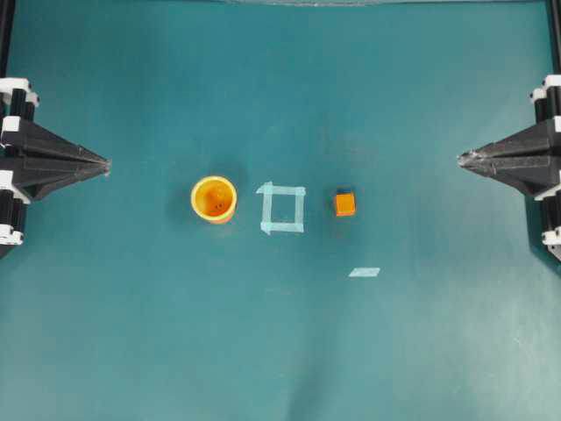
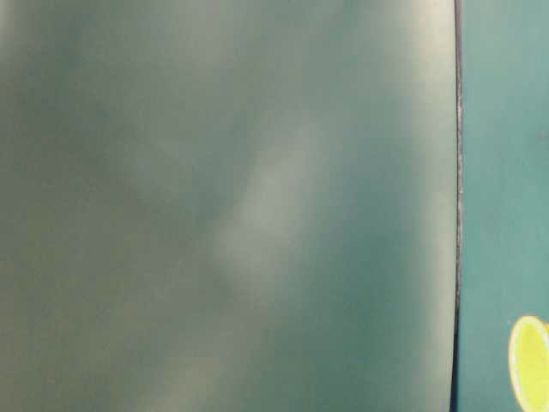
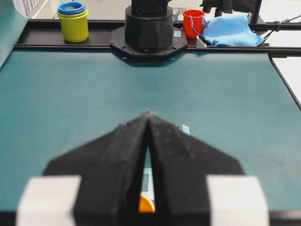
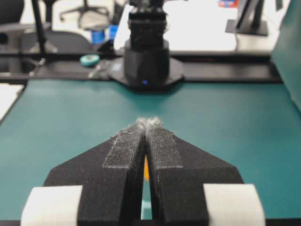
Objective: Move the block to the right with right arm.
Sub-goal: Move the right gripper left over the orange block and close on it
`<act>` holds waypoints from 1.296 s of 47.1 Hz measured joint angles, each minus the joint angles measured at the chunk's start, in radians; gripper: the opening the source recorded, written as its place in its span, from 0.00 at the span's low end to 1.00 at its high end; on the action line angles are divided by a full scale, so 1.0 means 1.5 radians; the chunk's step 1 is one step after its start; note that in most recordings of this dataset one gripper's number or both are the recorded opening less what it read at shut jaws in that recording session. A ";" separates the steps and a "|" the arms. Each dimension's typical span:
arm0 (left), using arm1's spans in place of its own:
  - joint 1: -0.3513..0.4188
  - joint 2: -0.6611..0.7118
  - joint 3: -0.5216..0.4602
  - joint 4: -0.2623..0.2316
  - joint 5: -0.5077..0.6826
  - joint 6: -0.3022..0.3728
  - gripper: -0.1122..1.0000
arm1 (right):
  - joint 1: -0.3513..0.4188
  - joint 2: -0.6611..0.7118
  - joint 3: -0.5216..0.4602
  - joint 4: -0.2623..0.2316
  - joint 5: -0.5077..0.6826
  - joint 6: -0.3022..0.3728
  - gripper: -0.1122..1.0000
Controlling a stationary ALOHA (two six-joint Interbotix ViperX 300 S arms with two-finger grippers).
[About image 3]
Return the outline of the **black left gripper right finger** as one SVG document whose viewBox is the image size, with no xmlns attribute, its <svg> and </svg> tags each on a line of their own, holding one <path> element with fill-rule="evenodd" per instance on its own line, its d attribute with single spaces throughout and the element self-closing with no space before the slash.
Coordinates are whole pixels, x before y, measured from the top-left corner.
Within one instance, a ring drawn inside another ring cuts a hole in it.
<svg viewBox="0 0 301 226">
<path fill-rule="evenodd" d="M 269 225 L 261 184 L 237 159 L 155 115 L 148 131 L 157 210 L 170 225 Z"/>
</svg>

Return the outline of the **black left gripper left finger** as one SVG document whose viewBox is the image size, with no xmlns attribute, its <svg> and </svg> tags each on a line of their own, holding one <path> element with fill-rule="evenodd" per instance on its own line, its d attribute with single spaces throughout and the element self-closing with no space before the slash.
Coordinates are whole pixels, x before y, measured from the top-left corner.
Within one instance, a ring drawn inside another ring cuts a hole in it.
<svg viewBox="0 0 301 226">
<path fill-rule="evenodd" d="M 53 158 L 28 181 L 18 226 L 116 226 L 138 210 L 149 114 Z"/>
</svg>

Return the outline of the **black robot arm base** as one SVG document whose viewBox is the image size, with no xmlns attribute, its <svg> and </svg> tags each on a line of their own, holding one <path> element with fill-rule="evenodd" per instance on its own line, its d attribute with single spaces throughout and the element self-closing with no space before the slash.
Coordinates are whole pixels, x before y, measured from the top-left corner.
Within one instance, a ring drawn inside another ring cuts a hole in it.
<svg viewBox="0 0 301 226">
<path fill-rule="evenodd" d="M 125 25 L 113 30 L 110 46 L 131 58 L 164 59 L 188 47 L 183 30 L 174 27 L 167 0 L 133 0 Z"/>
</svg>

